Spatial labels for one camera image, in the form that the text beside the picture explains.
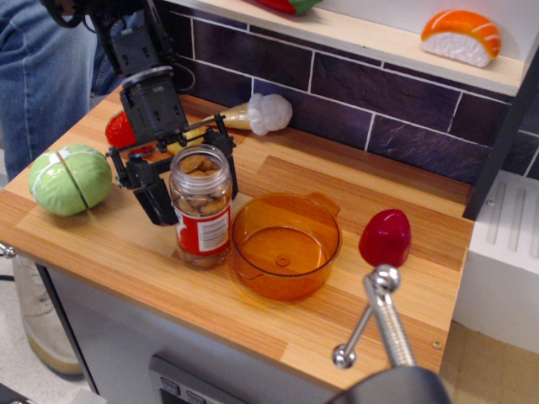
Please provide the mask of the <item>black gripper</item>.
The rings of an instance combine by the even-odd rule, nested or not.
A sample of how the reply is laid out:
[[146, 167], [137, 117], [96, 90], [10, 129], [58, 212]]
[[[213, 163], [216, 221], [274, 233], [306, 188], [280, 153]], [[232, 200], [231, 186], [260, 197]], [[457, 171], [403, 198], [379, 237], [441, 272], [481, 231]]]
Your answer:
[[145, 164], [143, 157], [138, 157], [133, 150], [153, 144], [160, 152], [167, 146], [178, 142], [187, 146], [184, 133], [190, 130], [215, 124], [217, 130], [208, 129], [204, 134], [204, 143], [218, 148], [227, 159], [232, 177], [232, 199], [237, 197], [238, 183], [232, 149], [236, 146], [228, 135], [223, 123], [224, 116], [215, 114], [199, 123], [191, 125], [179, 101], [179, 95], [173, 85], [173, 68], [155, 67], [128, 77], [122, 83], [120, 100], [127, 119], [135, 133], [137, 143], [123, 148], [111, 147], [107, 155], [111, 157], [122, 187], [135, 189], [133, 194], [156, 226], [174, 226], [179, 220], [172, 206], [170, 194], [159, 175], [168, 171], [166, 163], [151, 163], [149, 173], [145, 174], [137, 163]]

